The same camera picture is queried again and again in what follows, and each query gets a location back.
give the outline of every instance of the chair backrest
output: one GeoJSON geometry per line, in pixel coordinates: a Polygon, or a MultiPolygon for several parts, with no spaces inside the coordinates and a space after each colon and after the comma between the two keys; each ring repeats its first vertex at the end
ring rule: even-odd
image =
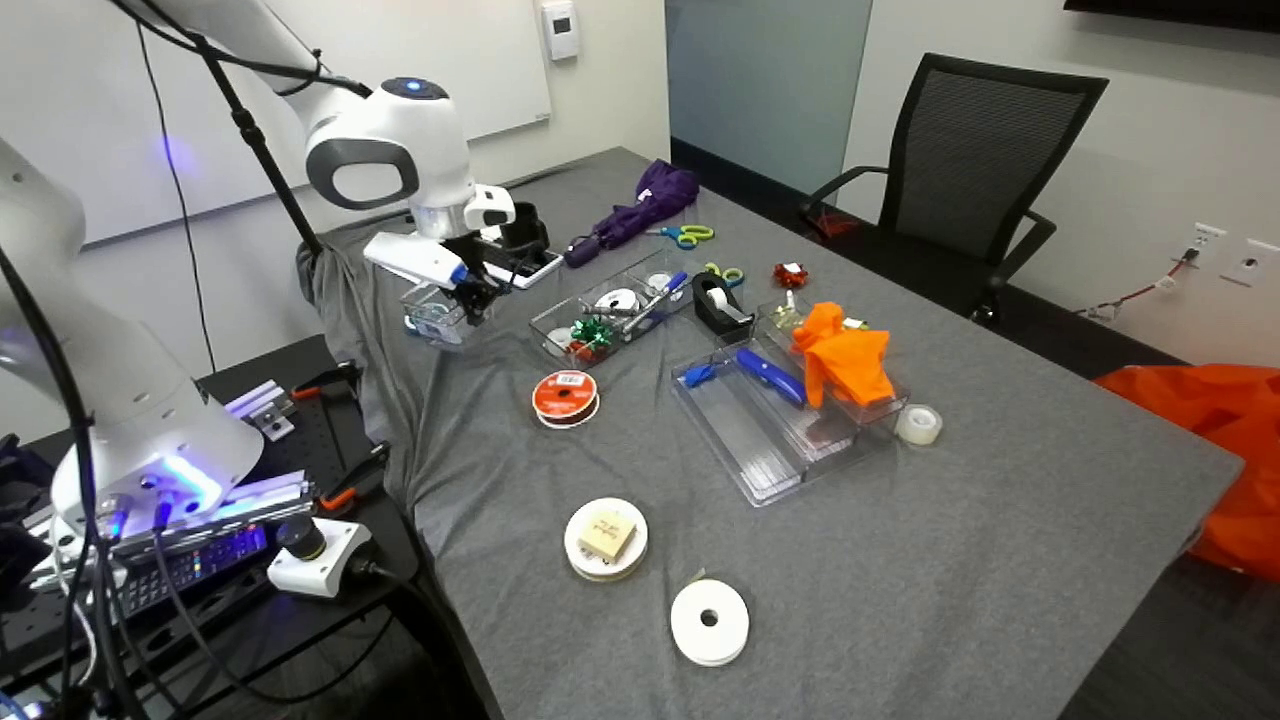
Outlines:
{"type": "Polygon", "coordinates": [[[926,53],[897,120],[879,225],[1001,263],[1103,87],[926,53]]]}

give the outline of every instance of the electrical outlet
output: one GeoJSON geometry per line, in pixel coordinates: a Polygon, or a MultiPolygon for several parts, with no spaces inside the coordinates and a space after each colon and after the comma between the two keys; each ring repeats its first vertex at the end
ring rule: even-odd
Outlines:
{"type": "Polygon", "coordinates": [[[1202,268],[1202,263],[1207,263],[1207,257],[1213,257],[1222,238],[1228,238],[1228,232],[1222,232],[1222,229],[1215,229],[1215,225],[1191,225],[1189,243],[1183,243],[1183,249],[1177,249],[1177,253],[1194,253],[1194,263],[1202,268]]]}
{"type": "Polygon", "coordinates": [[[1260,274],[1265,274],[1270,263],[1280,263],[1280,249],[1275,249],[1275,243],[1269,243],[1269,238],[1244,238],[1244,243],[1235,243],[1235,249],[1222,257],[1219,274],[1222,274],[1228,284],[1252,289],[1252,284],[1260,284],[1260,274]]]}

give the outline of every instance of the yellow object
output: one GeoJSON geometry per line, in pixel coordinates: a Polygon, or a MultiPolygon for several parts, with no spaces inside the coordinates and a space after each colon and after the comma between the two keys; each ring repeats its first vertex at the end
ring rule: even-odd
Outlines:
{"type": "Polygon", "coordinates": [[[631,543],[631,535],[637,535],[631,521],[622,521],[621,512],[597,512],[574,543],[588,557],[598,557],[603,565],[616,565],[622,557],[622,549],[631,543]]]}
{"type": "Polygon", "coordinates": [[[887,331],[846,326],[839,303],[812,303],[793,346],[804,357],[809,406],[825,406],[828,389],[857,406],[891,399],[891,380],[883,373],[887,331]]]}

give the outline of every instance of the purple object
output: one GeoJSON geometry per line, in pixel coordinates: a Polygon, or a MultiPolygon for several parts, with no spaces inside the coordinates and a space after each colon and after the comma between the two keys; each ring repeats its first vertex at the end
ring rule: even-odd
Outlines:
{"type": "Polygon", "coordinates": [[[597,259],[603,249],[621,249],[637,235],[642,235],[651,225],[685,212],[697,200],[701,184],[688,166],[675,162],[646,162],[637,184],[637,203],[616,203],[592,235],[579,235],[563,249],[563,263],[579,268],[597,259]]]}

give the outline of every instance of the tape roll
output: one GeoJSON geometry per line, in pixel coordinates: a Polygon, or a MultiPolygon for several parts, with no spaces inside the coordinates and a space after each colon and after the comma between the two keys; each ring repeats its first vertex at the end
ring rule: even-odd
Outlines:
{"type": "Polygon", "coordinates": [[[719,579],[692,579],[671,600],[671,638],[697,669],[728,669],[742,656],[753,634],[748,603],[719,579]]]}
{"type": "Polygon", "coordinates": [[[598,411],[598,384],[588,373],[563,366],[531,384],[529,406],[545,428],[579,428],[598,411]]]}
{"type": "Polygon", "coordinates": [[[937,442],[937,435],[943,431],[943,414],[926,403],[909,403],[897,411],[897,425],[891,431],[904,439],[904,442],[937,442]]]}
{"type": "Polygon", "coordinates": [[[621,497],[598,497],[598,500],[574,509],[567,514],[567,525],[563,525],[563,561],[588,584],[621,584],[621,579],[629,579],[641,567],[642,550],[646,550],[646,521],[642,521],[642,512],[637,505],[629,505],[621,497]],[[621,549],[616,561],[592,557],[582,549],[588,528],[598,514],[631,525],[631,535],[629,535],[629,543],[621,549]]]}

